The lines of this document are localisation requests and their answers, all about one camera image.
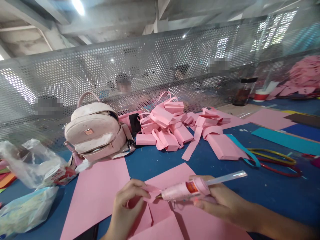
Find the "pink glue gun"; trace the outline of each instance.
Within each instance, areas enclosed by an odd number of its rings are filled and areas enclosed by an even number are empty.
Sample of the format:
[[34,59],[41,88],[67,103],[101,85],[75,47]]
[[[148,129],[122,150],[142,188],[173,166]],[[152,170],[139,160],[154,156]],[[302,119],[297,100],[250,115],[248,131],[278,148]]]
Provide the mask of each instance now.
[[214,178],[209,181],[204,181],[202,178],[197,177],[192,179],[192,181],[178,183],[166,188],[156,198],[171,202],[193,200],[195,198],[203,199],[207,195],[210,195],[210,185],[245,176],[247,176],[245,171],[239,171],[222,177]]

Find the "clear plastic bag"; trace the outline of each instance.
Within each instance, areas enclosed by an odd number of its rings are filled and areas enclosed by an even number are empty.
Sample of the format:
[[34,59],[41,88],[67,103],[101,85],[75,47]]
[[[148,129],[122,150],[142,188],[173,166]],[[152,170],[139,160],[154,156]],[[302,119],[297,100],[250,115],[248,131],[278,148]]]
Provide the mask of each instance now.
[[67,162],[39,140],[31,139],[22,146],[30,152],[20,158],[19,150],[12,143],[0,142],[0,156],[8,162],[10,171],[28,188],[54,186],[52,176],[62,172],[60,169],[65,169]]
[[0,239],[24,233],[44,222],[59,187],[46,187],[15,199],[0,210]]

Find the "glass jar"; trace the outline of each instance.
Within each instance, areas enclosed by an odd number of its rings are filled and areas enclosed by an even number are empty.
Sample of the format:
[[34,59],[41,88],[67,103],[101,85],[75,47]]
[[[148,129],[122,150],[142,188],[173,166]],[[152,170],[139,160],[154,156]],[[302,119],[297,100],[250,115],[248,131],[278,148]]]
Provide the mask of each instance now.
[[246,105],[257,80],[258,77],[242,78],[239,89],[233,98],[232,104],[235,106]]

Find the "hand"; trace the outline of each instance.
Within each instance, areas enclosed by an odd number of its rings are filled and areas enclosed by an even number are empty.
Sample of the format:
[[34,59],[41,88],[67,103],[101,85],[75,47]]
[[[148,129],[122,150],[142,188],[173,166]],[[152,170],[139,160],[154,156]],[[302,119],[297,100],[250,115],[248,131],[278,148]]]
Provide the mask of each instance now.
[[[139,215],[142,206],[143,198],[151,198],[150,194],[141,187],[146,184],[137,179],[131,179],[116,195],[113,203],[113,212],[111,222],[104,240],[126,240],[128,234]],[[141,197],[137,204],[129,209],[127,203],[134,197]]]
[[[189,179],[191,180],[194,177],[201,177],[205,181],[214,178],[212,176],[190,176]],[[248,232],[258,231],[259,219],[255,211],[256,204],[243,199],[222,183],[211,185],[209,189],[217,203],[197,200],[193,203],[196,207],[226,222],[233,223]]]

